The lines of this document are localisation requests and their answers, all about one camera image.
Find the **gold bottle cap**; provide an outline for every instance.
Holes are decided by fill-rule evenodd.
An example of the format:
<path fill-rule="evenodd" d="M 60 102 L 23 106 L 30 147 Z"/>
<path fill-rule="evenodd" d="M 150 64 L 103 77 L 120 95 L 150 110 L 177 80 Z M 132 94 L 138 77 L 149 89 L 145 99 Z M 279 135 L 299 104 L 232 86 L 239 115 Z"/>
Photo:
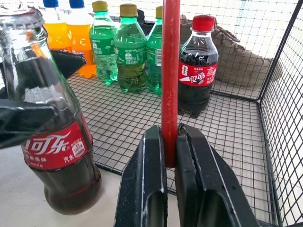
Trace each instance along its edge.
<path fill-rule="evenodd" d="M 156 18 L 162 19 L 163 6 L 158 6 L 156 8 Z"/>
<path fill-rule="evenodd" d="M 108 11 L 106 1 L 95 1 L 92 3 L 94 12 L 104 12 Z"/>
<path fill-rule="evenodd" d="M 138 11 L 135 4 L 122 4 L 120 5 L 121 17 L 137 17 Z"/>

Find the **red pole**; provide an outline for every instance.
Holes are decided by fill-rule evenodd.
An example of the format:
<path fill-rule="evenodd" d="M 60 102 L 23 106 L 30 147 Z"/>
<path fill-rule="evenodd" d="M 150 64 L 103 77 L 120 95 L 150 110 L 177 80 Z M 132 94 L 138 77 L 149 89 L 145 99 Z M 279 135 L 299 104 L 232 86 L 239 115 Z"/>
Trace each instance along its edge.
<path fill-rule="evenodd" d="M 163 0 L 162 27 L 162 136 L 166 167 L 175 167 L 178 136 L 178 63 L 180 0 Z"/>

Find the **white floor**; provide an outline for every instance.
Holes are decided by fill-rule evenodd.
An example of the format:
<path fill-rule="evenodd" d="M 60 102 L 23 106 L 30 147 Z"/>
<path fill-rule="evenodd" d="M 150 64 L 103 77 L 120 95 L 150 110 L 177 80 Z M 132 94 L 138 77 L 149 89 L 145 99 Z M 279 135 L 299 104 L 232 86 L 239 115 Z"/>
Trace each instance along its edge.
<path fill-rule="evenodd" d="M 42 182 L 27 167 L 20 147 L 0 150 L 1 227 L 112 227 L 121 177 L 101 170 L 103 193 L 88 211 L 74 216 L 53 211 Z M 168 195 L 168 227 L 179 227 L 177 198 Z"/>

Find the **sprite bottle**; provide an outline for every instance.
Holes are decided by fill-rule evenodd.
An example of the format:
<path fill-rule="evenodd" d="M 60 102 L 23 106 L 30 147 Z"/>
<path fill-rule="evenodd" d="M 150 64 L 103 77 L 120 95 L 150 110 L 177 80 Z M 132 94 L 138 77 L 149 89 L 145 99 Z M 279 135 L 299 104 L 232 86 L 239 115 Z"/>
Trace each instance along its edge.
<path fill-rule="evenodd" d="M 156 23 L 147 38 L 147 88 L 161 95 L 162 6 L 156 8 Z"/>
<path fill-rule="evenodd" d="M 146 37 L 137 22 L 135 4 L 120 5 L 121 25 L 114 37 L 118 83 L 123 92 L 145 86 Z"/>
<path fill-rule="evenodd" d="M 106 1 L 95 1 L 92 7 L 95 16 L 90 28 L 90 40 L 97 66 L 97 77 L 106 85 L 110 85 L 117 81 L 118 76 L 114 51 L 116 26 L 108 15 Z"/>

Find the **cola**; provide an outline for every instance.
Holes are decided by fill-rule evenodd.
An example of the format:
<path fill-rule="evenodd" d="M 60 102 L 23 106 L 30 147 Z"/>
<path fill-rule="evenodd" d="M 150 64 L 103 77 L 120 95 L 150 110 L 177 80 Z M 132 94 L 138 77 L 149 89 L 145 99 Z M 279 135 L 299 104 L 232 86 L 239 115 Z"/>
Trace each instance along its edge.
<path fill-rule="evenodd" d="M 206 109 L 215 77 L 218 51 L 211 38 L 213 29 L 214 17 L 195 16 L 192 35 L 180 51 L 178 109 L 193 117 Z"/>
<path fill-rule="evenodd" d="M 36 9 L 1 15 L 4 77 L 9 99 L 53 106 L 55 115 L 38 121 L 46 123 L 21 148 L 25 163 L 45 185 L 48 204 L 71 215 L 98 201 L 101 174 L 93 161 L 92 135 L 50 54 L 43 22 Z M 26 133 L 28 126 L 20 130 Z"/>

